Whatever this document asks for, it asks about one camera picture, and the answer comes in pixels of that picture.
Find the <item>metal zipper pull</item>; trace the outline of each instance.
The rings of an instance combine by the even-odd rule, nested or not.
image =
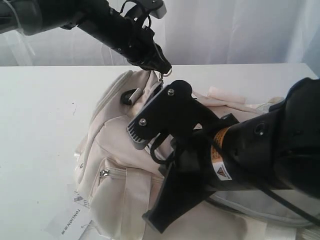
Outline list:
[[[99,181],[98,181],[98,186],[100,185],[100,182],[101,182],[101,178],[104,178],[106,176],[109,175],[109,170],[107,169],[103,169],[100,171],[100,176],[99,176]]]

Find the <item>warning label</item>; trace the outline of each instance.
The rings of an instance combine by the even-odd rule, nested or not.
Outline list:
[[[228,127],[221,129],[217,132],[217,134],[214,136],[214,141],[219,144],[219,146],[222,148],[222,143],[224,141],[224,137],[228,131]],[[222,156],[217,152],[217,150],[212,146],[211,147],[211,161],[213,169],[217,175],[217,177],[221,181],[228,181],[232,180],[231,176],[229,175],[226,166],[224,164],[224,160]]]

